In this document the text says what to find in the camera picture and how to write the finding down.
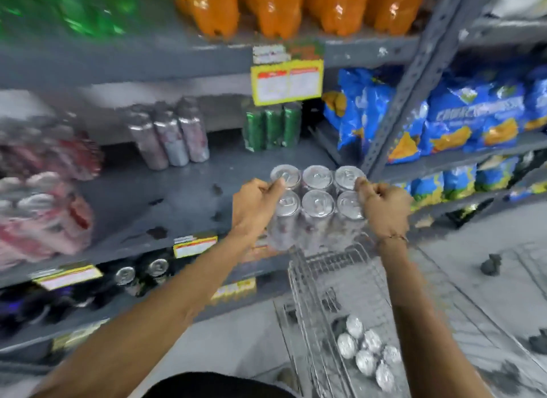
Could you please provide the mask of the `person's right hand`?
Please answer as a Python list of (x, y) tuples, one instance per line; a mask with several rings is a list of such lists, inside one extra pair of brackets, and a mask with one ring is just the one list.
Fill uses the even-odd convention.
[(366, 218), (378, 241), (399, 239), (406, 241), (409, 231), (408, 218), (411, 214), (412, 197), (404, 189), (381, 183), (384, 205), (382, 212), (374, 218)]

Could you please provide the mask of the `person's left hand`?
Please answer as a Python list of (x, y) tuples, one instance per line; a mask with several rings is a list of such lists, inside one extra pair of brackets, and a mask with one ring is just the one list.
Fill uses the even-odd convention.
[(263, 202), (253, 178), (232, 198), (231, 232), (254, 243), (272, 219), (278, 202)]

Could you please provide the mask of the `six-pack of silver cans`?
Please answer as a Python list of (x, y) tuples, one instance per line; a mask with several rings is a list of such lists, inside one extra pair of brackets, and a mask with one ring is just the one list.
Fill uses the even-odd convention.
[(403, 369), (401, 351), (387, 343), (377, 328), (366, 327), (348, 314), (331, 324), (338, 353), (361, 377), (373, 381), (384, 393), (395, 393)]
[(365, 174), (356, 166), (335, 171), (323, 165), (304, 170), (283, 164), (274, 167), (270, 179), (284, 179), (285, 191), (266, 228), (271, 249), (301, 249), (306, 255), (322, 250), (343, 251), (366, 227), (366, 218), (355, 191)]

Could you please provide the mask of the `person's left forearm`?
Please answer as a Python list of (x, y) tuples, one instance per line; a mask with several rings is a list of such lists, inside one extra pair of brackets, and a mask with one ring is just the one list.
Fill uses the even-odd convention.
[(175, 277), (102, 325), (30, 398), (128, 398), (264, 231), (237, 225)]

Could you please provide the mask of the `green drink can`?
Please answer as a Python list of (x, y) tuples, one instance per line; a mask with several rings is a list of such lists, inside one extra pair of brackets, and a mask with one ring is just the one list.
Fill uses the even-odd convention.
[(264, 109), (266, 149), (271, 150), (282, 146), (284, 135), (283, 105), (273, 104)]
[(301, 135), (302, 102), (290, 102), (283, 105), (283, 140), (286, 148), (298, 144)]
[(250, 152), (265, 150), (266, 127), (263, 111), (254, 105), (248, 105), (244, 116), (242, 135), (245, 148)]

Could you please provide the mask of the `row of blue-green snack bags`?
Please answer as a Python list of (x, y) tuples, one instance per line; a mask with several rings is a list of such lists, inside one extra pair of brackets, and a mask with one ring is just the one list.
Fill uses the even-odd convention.
[(458, 166), (413, 180), (394, 182), (413, 198), (412, 211), (443, 202), (459, 201), (476, 193), (508, 189), (531, 167), (547, 167), (547, 149), (520, 155), (495, 155), (481, 163)]

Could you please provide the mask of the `grey metal shelf rack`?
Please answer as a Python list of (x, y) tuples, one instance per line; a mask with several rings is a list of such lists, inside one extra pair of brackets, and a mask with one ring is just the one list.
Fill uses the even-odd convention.
[[(68, 106), (79, 87), (124, 82), (174, 82), (186, 88), (176, 95), (215, 96), (204, 110), (213, 116), (212, 129), (235, 125), (236, 107), (225, 95), (250, 87), (252, 47), (270, 44), (257, 30), (256, 19), (243, 12), (238, 32), (227, 42), (208, 40), (168, 0), (146, 0), (151, 23), (136, 32), (104, 39), (47, 33), (43, 37), (0, 39), (0, 90), (29, 90), (49, 105)], [(326, 68), (366, 67), (412, 62), (403, 83), (403, 102), (425, 92), (426, 80), (439, 76), (441, 65), (458, 48), (459, 29), (452, 21), (463, 0), (439, 0), (426, 29), (414, 35), (388, 36), (365, 27), (347, 37), (326, 35), (304, 17), (294, 40), (317, 40), (324, 47)], [(171, 248), (175, 237), (225, 232), (231, 221), (232, 194), (251, 177), (283, 161), (298, 166), (314, 161), (332, 164), (325, 150), (309, 139), (296, 149), (252, 155), (235, 129), (214, 132), (209, 161), (196, 167), (153, 172), (125, 143), (128, 133), (106, 116), (91, 122), (90, 135), (106, 145), (106, 168), (99, 178), (81, 186), (95, 213), (91, 246), (76, 257), (57, 256), (45, 269), (62, 264), (102, 263)]]
[(447, 72), (468, 71), (482, 65), (472, 58), (465, 60), (461, 49), (479, 48), (493, 52), (495, 46), (509, 46), (524, 42), (547, 42), (547, 18), (535, 20), (482, 17), (490, 12), (496, 0), (441, 0), (419, 43), (419, 49), (407, 66), (395, 88), (384, 125), (379, 128), (373, 144), (363, 159), (362, 168), (368, 179), (384, 182), (403, 182), (421, 178), (454, 167), (477, 163), (479, 157), (507, 153), (519, 147), (521, 140), (508, 148), (486, 148), (478, 152), (462, 149), (440, 152), (418, 160), (388, 165), (390, 146), (402, 131), (407, 118)]

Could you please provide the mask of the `tall silver pink can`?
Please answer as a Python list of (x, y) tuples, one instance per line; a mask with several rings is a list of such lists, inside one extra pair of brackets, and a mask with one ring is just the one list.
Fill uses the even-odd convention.
[(124, 121), (146, 165), (155, 171), (167, 169), (169, 161), (149, 113), (141, 108), (129, 108), (124, 113)]
[(189, 163), (189, 153), (174, 111), (166, 106), (156, 107), (153, 122), (169, 164), (175, 167), (186, 166)]
[(190, 160), (195, 163), (207, 161), (209, 159), (209, 143), (203, 114), (197, 99), (182, 97), (176, 105), (175, 112), (187, 144)]

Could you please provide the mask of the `yellow white shelf price label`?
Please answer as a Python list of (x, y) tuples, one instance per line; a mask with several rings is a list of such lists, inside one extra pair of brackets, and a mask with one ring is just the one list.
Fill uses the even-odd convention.
[(234, 300), (240, 300), (256, 293), (256, 277), (236, 281), (231, 284), (223, 285), (217, 289), (211, 297), (209, 304), (226, 303)]
[(81, 342), (87, 339), (92, 333), (94, 333), (100, 326), (107, 323), (108, 318), (96, 321), (92, 324), (85, 325), (81, 328), (73, 330), (69, 333), (59, 335), (51, 341), (50, 352), (57, 353), (66, 349), (72, 349), (78, 346)]
[(196, 237), (193, 235), (174, 240), (173, 252), (176, 259), (198, 256), (218, 242), (218, 236)]
[(78, 265), (70, 269), (51, 269), (31, 276), (30, 281), (46, 291), (55, 291), (80, 283), (100, 279), (104, 273), (97, 266)]

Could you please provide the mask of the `small white shelf label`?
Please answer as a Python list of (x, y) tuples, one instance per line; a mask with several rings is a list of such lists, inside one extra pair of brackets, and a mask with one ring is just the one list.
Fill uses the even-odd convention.
[(291, 53), (284, 44), (265, 44), (252, 47), (254, 66), (291, 61)]

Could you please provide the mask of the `dark can with silver top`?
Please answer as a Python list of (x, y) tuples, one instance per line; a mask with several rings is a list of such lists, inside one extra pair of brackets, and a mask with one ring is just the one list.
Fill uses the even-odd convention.
[(164, 284), (170, 277), (170, 270), (170, 262), (165, 257), (150, 261), (145, 268), (147, 278), (153, 287)]
[(116, 286), (126, 294), (135, 298), (142, 296), (142, 285), (134, 266), (123, 265), (114, 273), (113, 279)]

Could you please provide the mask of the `orange soda bottle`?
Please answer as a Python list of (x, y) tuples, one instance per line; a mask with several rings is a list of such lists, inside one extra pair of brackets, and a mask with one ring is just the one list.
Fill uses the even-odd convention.
[(379, 33), (406, 35), (424, 0), (368, 0), (364, 23)]
[(242, 0), (255, 16), (262, 35), (290, 39), (300, 28), (304, 0)]
[(238, 0), (174, 0), (174, 5), (208, 37), (229, 39), (237, 32)]
[(362, 27), (368, 0), (304, 0), (305, 10), (327, 34), (349, 36)]

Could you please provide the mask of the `person's black shirt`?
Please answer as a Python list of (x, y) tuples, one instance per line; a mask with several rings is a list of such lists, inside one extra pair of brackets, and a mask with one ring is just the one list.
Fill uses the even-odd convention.
[(301, 398), (277, 384), (215, 372), (173, 375), (150, 387), (142, 398)]

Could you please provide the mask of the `pack of dark purple cans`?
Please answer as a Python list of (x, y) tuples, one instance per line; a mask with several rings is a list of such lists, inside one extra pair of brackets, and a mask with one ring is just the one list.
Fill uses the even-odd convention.
[(13, 337), (27, 326), (58, 324), (79, 309), (99, 310), (118, 293), (114, 286), (99, 280), (52, 291), (33, 284), (0, 289), (0, 340)]

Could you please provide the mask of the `row of green soda bottles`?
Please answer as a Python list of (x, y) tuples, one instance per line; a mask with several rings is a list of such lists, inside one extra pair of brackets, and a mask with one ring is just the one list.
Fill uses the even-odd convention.
[(138, 18), (140, 0), (0, 0), (0, 39), (47, 32), (120, 36)]

